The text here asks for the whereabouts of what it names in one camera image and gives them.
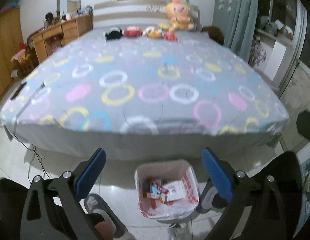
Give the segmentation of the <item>red white ointment box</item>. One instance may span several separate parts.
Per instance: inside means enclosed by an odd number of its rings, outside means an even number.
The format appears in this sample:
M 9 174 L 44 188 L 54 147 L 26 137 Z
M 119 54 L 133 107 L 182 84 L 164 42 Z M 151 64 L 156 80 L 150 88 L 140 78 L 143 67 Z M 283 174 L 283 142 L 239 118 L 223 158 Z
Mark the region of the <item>red white ointment box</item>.
M 158 183 L 154 178 L 150 178 L 152 183 L 152 192 L 147 194 L 147 198 L 158 199 L 162 203 L 167 201 L 169 190 L 164 188 L 163 185 Z

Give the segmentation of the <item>white tray box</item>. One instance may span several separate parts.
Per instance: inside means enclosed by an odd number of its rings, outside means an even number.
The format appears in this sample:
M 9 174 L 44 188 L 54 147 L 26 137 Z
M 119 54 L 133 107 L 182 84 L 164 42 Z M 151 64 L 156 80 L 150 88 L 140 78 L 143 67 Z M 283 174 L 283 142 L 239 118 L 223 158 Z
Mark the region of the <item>white tray box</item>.
M 163 185 L 164 188 L 169 190 L 167 197 L 168 202 L 184 199 L 186 196 L 183 182 L 181 180 L 171 181 Z

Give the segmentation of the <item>black teal slim box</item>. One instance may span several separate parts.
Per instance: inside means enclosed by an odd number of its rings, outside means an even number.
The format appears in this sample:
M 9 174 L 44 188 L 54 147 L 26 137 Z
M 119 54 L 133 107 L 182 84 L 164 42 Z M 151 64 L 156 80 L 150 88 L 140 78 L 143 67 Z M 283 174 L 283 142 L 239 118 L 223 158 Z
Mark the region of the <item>black teal slim box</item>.
M 151 192 L 152 192 L 152 183 L 150 179 L 147 179 L 142 184 L 142 194 L 144 197 L 146 197 L 147 194 Z

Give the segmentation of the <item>grey slipper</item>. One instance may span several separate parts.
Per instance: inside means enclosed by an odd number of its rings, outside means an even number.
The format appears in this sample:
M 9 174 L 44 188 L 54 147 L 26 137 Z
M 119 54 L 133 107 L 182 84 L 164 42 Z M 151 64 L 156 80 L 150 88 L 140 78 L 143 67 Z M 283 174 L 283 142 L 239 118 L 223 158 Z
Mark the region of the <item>grey slipper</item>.
M 203 192 L 199 197 L 199 203 L 196 208 L 198 213 L 208 213 L 211 209 L 222 209 L 228 202 L 221 198 L 211 179 L 208 179 Z
M 135 239 L 98 194 L 89 194 L 84 199 L 84 207 L 88 218 L 103 239 Z

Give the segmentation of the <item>bed with circle-pattern sheet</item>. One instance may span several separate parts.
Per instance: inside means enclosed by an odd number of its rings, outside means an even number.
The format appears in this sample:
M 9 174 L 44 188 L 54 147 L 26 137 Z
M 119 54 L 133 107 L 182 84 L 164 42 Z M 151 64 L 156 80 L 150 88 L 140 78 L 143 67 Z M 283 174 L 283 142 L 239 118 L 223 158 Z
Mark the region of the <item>bed with circle-pattern sheet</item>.
M 22 80 L 1 109 L 1 126 L 48 151 L 85 157 L 103 148 L 112 160 L 276 145 L 290 116 L 262 77 L 202 33 L 177 37 L 106 41 L 101 29 L 86 33 Z

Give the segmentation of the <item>black smartphone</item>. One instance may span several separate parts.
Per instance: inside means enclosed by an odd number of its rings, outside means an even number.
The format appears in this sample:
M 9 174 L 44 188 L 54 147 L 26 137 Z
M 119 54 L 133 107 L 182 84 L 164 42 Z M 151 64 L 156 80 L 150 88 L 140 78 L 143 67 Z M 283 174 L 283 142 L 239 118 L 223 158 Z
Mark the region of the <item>black smartphone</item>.
M 27 81 L 21 82 L 18 88 L 16 89 L 16 91 L 14 92 L 14 94 L 10 97 L 10 99 L 14 100 L 20 94 L 20 92 L 24 89 L 26 85 L 27 85 Z

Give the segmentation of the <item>brown plush by curtain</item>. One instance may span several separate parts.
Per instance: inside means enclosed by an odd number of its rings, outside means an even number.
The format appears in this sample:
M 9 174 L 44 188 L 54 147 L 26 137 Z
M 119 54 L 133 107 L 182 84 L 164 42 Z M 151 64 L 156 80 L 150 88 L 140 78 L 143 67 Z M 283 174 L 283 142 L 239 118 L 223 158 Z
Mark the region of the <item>brown plush by curtain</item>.
M 224 35 L 222 31 L 215 26 L 206 26 L 201 29 L 202 33 L 206 33 L 210 39 L 214 40 L 221 46 L 224 45 Z

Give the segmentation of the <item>wooden chair with clothes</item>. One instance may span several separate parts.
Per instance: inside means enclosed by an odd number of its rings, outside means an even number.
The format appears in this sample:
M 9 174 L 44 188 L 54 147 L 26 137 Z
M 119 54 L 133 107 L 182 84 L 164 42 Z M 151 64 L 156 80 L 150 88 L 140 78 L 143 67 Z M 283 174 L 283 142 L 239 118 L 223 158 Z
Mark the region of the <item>wooden chair with clothes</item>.
M 37 56 L 34 48 L 31 48 L 24 42 L 19 43 L 20 50 L 11 58 L 13 70 L 11 77 L 13 79 L 23 79 L 35 68 Z

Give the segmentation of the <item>wooden desk with drawers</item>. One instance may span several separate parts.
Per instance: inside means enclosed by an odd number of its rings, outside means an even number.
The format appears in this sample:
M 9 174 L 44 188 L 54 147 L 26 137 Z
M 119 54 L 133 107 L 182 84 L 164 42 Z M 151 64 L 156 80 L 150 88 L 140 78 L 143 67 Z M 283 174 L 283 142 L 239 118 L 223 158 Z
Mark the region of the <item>wooden desk with drawers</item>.
M 76 40 L 93 28 L 92 14 L 72 18 L 55 24 L 30 36 L 39 63 L 45 61 L 59 48 Z

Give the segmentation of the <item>small red plush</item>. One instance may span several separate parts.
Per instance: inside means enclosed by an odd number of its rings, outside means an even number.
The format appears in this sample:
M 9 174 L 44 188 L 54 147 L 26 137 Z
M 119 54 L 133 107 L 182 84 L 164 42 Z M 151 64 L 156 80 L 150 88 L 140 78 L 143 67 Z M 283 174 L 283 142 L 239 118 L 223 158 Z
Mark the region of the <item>small red plush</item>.
M 171 42 L 178 41 L 178 38 L 176 37 L 174 30 L 168 30 L 164 35 L 164 39 Z

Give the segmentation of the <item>red round plush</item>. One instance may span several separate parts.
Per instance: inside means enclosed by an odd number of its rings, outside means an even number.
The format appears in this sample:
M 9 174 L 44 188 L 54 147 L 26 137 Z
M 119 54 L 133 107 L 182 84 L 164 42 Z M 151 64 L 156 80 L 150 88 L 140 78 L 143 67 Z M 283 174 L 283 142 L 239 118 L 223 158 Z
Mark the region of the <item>red round plush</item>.
M 126 38 L 136 38 L 143 35 L 142 29 L 137 26 L 129 26 L 123 31 L 123 35 Z

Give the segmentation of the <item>yellow bee plush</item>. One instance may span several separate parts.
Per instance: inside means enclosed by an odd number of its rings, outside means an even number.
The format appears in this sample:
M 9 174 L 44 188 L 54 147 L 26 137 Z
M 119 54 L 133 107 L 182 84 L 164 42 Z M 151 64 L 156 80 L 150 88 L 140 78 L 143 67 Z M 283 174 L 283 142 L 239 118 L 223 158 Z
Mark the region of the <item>yellow bee plush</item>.
M 147 27 L 143 31 L 143 35 L 152 39 L 161 39 L 163 37 L 162 29 L 156 27 Z

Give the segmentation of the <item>small yellow-green plush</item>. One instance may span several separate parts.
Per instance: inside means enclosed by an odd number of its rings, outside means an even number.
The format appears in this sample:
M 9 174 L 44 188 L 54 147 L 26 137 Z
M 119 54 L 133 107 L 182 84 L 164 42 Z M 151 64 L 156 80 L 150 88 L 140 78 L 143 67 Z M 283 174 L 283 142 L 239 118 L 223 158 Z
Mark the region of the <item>small yellow-green plush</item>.
M 162 30 L 164 30 L 164 31 L 167 31 L 167 30 L 169 30 L 169 29 L 171 28 L 171 25 L 168 24 L 168 23 L 158 23 L 158 24 L 157 24 L 157 27 L 158 27 L 159 29 L 162 29 Z

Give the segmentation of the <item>large yellow pig plush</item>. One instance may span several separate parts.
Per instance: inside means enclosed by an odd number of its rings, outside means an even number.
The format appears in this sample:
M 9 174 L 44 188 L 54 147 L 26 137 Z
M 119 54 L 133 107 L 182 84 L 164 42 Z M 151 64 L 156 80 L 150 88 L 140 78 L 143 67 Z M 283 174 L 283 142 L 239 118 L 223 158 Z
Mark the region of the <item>large yellow pig plush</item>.
M 186 3 L 173 1 L 166 6 L 166 16 L 170 25 L 176 30 L 194 30 L 195 24 L 190 16 L 190 7 Z

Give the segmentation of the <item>striped wooden headboard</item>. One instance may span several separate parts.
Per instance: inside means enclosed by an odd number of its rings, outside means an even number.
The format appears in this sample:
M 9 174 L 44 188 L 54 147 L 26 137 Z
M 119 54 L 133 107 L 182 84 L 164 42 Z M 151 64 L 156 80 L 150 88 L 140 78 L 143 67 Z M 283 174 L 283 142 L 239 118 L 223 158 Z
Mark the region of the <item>striped wooden headboard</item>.
M 93 28 L 169 23 L 166 6 L 172 0 L 114 0 L 93 8 Z

